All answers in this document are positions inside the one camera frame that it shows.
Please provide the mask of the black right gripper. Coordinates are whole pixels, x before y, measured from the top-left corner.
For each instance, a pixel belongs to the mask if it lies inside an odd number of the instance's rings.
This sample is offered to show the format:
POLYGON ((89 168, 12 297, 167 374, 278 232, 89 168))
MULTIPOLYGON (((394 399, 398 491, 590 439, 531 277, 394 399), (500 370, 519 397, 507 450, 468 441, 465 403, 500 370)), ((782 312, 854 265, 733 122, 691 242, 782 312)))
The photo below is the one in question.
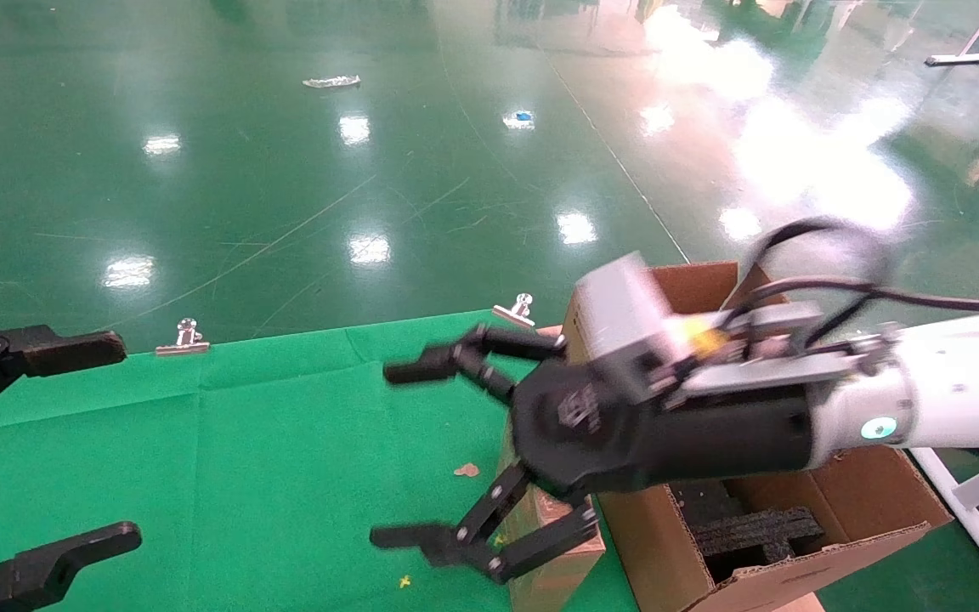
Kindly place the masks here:
POLYGON ((804 469, 812 419, 804 386, 634 403, 587 364, 538 365, 512 391, 512 442, 555 497, 636 492, 677 480, 804 469))

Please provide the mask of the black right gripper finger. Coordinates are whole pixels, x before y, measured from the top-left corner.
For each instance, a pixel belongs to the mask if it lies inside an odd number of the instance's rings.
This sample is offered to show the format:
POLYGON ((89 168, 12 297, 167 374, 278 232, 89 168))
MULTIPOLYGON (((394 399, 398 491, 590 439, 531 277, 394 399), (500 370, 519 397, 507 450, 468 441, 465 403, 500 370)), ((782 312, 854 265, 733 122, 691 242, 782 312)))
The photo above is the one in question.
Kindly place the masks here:
POLYGON ((498 473, 457 524, 378 525, 370 530, 370 543, 378 549, 415 547, 433 567, 471 567, 504 585, 595 537, 598 519, 586 497, 597 480, 593 469, 574 469, 567 479, 555 480, 523 462, 513 462, 498 473), (494 534, 537 479, 564 496, 569 507, 566 515, 505 545, 494 545, 494 534))
POLYGON ((501 354, 543 363, 566 356, 566 337, 543 336, 535 331, 520 331, 481 324, 450 343, 428 344, 415 360, 388 363, 383 376, 392 386, 435 383, 462 376, 502 404, 512 403, 517 381, 512 380, 487 360, 501 354))

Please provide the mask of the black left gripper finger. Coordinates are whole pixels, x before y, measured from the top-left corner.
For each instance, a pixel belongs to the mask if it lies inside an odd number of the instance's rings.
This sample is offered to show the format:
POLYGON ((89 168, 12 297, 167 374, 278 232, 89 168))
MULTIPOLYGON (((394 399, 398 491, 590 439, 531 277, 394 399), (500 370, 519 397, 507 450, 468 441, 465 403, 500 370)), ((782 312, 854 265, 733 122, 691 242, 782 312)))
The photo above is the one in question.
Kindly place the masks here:
POLYGON ((65 599, 77 574, 141 546, 129 520, 16 553, 0 562, 0 611, 36 611, 65 599))
POLYGON ((63 337, 46 325, 0 330, 0 394, 21 378, 89 371, 125 359, 123 337, 113 331, 63 337))

